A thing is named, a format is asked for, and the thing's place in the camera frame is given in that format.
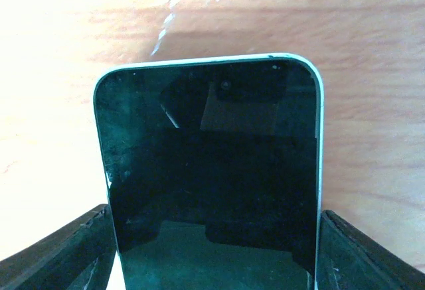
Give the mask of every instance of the black phone screen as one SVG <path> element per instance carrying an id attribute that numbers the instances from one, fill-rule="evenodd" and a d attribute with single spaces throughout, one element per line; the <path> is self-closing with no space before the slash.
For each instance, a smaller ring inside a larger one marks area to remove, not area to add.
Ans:
<path id="1" fill-rule="evenodd" d="M 311 287 L 319 139 L 304 64 L 123 68 L 94 105 L 127 289 Z"/>

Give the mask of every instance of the phone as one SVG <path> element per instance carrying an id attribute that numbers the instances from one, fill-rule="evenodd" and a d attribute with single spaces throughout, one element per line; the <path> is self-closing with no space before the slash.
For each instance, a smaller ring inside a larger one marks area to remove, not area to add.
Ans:
<path id="1" fill-rule="evenodd" d="M 126 289 L 315 289 L 323 84 L 295 54 L 131 64 L 94 108 Z"/>

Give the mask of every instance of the table surface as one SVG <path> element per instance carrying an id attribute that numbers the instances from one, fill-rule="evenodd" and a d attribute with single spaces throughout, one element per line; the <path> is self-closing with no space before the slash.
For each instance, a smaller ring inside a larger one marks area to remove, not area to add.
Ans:
<path id="1" fill-rule="evenodd" d="M 425 0 L 1 1 L 0 258 L 106 202 L 109 67 L 292 52 L 325 85 L 323 209 L 425 271 Z"/>

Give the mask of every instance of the wooden surface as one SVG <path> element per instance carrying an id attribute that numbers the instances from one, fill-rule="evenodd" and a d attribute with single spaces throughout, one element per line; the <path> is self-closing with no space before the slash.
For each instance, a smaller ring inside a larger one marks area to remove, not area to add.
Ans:
<path id="1" fill-rule="evenodd" d="M 92 94 L 107 68 L 293 52 L 325 84 L 323 208 L 425 271 L 425 0 L 1 6 L 0 258 L 106 201 Z"/>

